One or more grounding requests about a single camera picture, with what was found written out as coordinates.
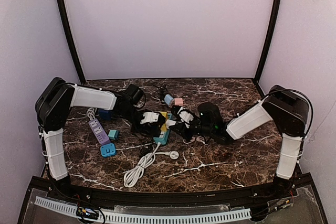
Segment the yellow cube socket adapter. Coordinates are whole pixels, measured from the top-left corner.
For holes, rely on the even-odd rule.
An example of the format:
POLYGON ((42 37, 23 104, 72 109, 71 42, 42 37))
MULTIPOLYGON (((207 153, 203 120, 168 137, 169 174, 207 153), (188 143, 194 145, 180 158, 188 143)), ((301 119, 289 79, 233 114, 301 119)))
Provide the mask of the yellow cube socket adapter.
POLYGON ((161 126, 161 131, 166 132, 167 131, 166 120, 168 119, 168 115, 167 115, 167 112, 162 112, 162 111, 160 111, 160 114, 164 117, 164 121, 161 126))

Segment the teal power strip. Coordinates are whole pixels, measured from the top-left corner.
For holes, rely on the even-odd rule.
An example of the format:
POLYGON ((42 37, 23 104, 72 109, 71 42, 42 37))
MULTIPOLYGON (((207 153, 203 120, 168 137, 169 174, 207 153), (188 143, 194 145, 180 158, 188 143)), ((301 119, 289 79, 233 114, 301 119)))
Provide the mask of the teal power strip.
POLYGON ((169 139, 169 135, 170 135, 170 130, 167 129, 166 131, 161 131, 161 134, 159 137, 154 137, 154 142, 155 144, 159 144, 160 145, 166 145, 167 141, 169 139))

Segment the white usb charger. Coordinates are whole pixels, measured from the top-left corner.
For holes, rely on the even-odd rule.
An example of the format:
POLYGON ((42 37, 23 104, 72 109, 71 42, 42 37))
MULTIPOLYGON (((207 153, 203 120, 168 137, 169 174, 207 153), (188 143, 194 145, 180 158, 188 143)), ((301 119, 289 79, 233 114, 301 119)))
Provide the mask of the white usb charger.
POLYGON ((166 125, 166 127, 167 127, 168 129, 169 129, 170 127, 173 127, 173 126, 175 126, 175 125, 179 125, 179 124, 180 124, 179 121, 170 120, 170 119, 166 120, 166 122, 165 122, 165 125, 166 125))

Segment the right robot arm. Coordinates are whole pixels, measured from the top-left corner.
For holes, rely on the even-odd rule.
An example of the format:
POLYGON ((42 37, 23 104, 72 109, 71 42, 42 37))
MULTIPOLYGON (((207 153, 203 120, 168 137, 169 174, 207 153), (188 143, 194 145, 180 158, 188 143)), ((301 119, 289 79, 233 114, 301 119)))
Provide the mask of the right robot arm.
POLYGON ((228 121, 211 102, 201 103, 197 113, 179 105, 173 106, 171 112, 173 119, 167 121, 167 128, 187 142, 201 136, 228 145, 265 125, 272 125, 281 138, 275 177, 282 180, 292 178, 314 116, 312 102, 305 94, 279 85, 228 121))

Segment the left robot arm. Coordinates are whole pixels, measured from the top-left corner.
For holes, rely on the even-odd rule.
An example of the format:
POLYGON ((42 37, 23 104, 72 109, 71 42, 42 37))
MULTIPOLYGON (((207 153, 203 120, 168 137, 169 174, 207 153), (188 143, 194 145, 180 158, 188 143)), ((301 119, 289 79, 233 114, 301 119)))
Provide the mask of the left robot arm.
POLYGON ((35 103, 39 135, 49 176, 55 181, 69 177, 64 155, 64 127, 76 112, 81 120, 92 120, 99 109, 110 112, 113 119, 127 121, 134 134, 158 137, 165 116, 157 111, 143 110, 139 101, 145 100, 143 90, 130 84, 120 91, 99 89, 67 82, 55 77, 35 103))

